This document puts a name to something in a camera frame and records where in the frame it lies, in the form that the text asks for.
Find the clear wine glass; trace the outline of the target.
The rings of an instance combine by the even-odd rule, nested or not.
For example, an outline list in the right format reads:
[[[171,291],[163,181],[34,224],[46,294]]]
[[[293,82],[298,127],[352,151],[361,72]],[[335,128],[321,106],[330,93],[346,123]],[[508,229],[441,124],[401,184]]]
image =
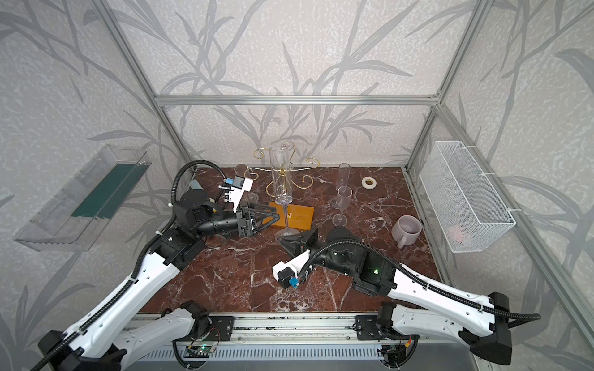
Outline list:
[[[353,190],[349,186],[342,186],[337,191],[337,209],[339,213],[333,217],[333,224],[335,227],[345,227],[347,225],[347,217],[345,211],[351,204]]]
[[[332,208],[337,209],[337,196],[339,195],[339,191],[342,187],[348,186],[348,182],[350,179],[351,174],[351,165],[348,163],[341,163],[338,166],[337,170],[337,177],[335,180],[335,187],[336,187],[336,194],[334,198],[332,198],[330,205]]]
[[[234,168],[235,177],[232,186],[236,189],[250,189],[252,188],[253,180],[250,176],[250,169],[245,164],[236,165]]]
[[[277,241],[283,236],[299,233],[289,226],[289,204],[293,201],[291,157],[294,150],[295,145],[291,141],[269,148],[275,202],[282,207],[285,224],[285,227],[275,234]]]
[[[245,205],[257,204],[259,202],[259,196],[256,193],[245,193],[242,200]]]

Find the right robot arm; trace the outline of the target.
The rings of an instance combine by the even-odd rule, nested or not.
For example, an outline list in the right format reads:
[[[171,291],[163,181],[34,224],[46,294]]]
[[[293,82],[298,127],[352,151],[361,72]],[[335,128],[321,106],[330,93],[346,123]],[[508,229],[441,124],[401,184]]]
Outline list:
[[[283,288],[304,285],[316,267],[323,267],[351,278],[360,293],[387,298],[375,322],[382,338],[436,335],[508,366],[512,329],[541,319],[538,313],[511,312],[509,298],[500,292],[472,294],[427,278],[344,227],[333,228],[325,241],[317,230],[281,235],[277,241],[291,258],[272,269]]]

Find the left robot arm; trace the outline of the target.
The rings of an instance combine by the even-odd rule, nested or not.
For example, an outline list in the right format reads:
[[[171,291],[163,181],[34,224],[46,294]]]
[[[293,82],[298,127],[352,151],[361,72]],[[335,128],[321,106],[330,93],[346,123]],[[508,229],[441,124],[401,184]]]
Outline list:
[[[278,221],[274,207],[241,204],[253,181],[244,176],[223,178],[219,186],[232,210],[226,210],[204,190],[177,195],[181,178],[197,165],[221,168],[207,160],[188,162],[176,174],[170,193],[172,216],[139,254],[128,277],[99,305],[67,330],[51,331],[38,347],[43,358],[33,366],[41,370],[124,370],[166,342],[191,336],[200,339],[210,332],[209,312],[188,301],[170,314],[132,331],[125,326],[163,286],[173,280],[202,251],[205,238],[236,234],[253,237]]]

